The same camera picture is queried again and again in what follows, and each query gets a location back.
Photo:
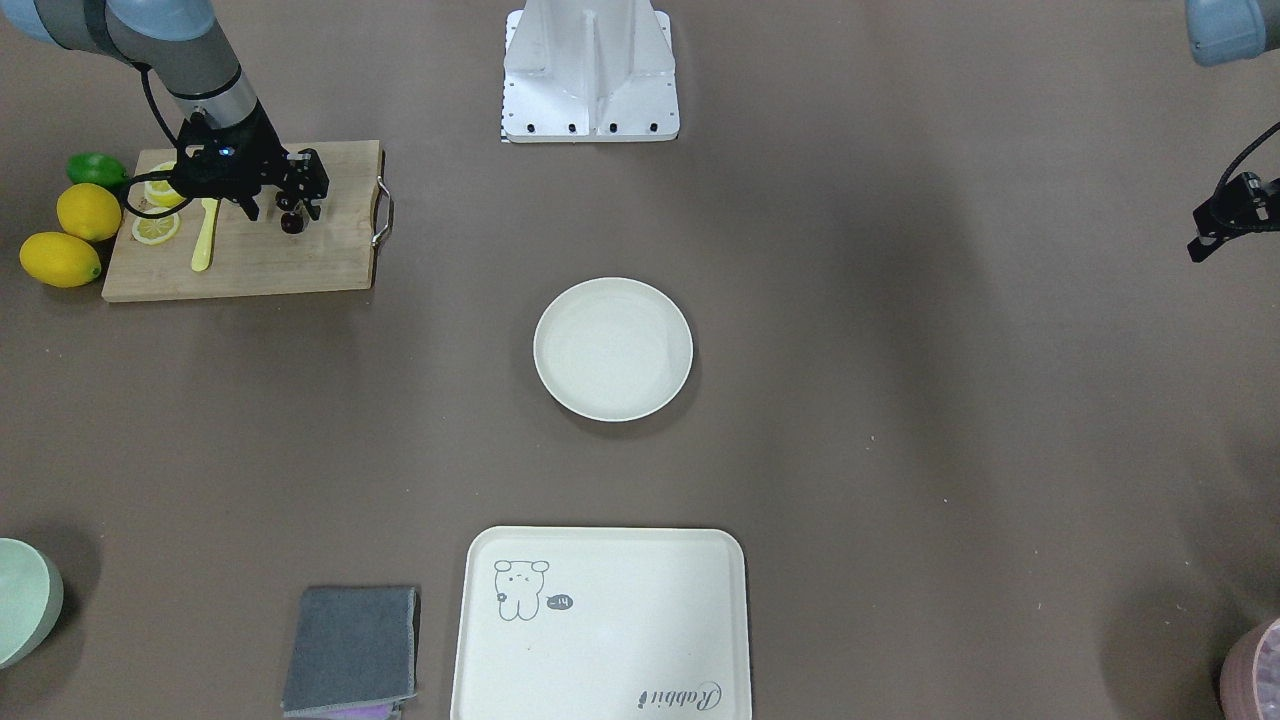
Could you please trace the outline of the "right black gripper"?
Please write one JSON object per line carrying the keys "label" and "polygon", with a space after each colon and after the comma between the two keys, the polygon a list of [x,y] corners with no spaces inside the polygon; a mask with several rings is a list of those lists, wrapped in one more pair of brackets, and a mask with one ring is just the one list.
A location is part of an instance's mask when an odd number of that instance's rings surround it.
{"label": "right black gripper", "polygon": [[256,196],[275,186],[303,200],[310,222],[320,219],[330,186],[320,152],[287,152],[264,106],[224,128],[214,128],[197,113],[182,123],[177,141],[169,183],[183,197],[236,200],[250,222],[259,222],[262,209]]}

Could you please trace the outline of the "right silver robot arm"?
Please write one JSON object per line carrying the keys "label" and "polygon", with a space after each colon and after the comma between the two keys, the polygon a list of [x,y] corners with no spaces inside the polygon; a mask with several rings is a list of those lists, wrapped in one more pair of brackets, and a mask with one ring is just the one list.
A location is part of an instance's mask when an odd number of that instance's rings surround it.
{"label": "right silver robot arm", "polygon": [[252,222],[257,196],[275,187],[288,234],[320,219],[323,160],[284,149],[210,1],[5,1],[3,14],[31,38],[156,74],[183,122],[168,133],[175,165],[150,178],[183,199],[230,201]]}

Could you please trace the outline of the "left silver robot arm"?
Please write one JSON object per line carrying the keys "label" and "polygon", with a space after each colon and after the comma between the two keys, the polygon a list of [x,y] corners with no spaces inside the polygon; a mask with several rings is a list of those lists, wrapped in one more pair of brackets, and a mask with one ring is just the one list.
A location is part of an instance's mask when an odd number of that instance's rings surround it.
{"label": "left silver robot arm", "polygon": [[1279,1],[1185,1],[1187,36],[1199,67],[1258,58],[1279,47]]}

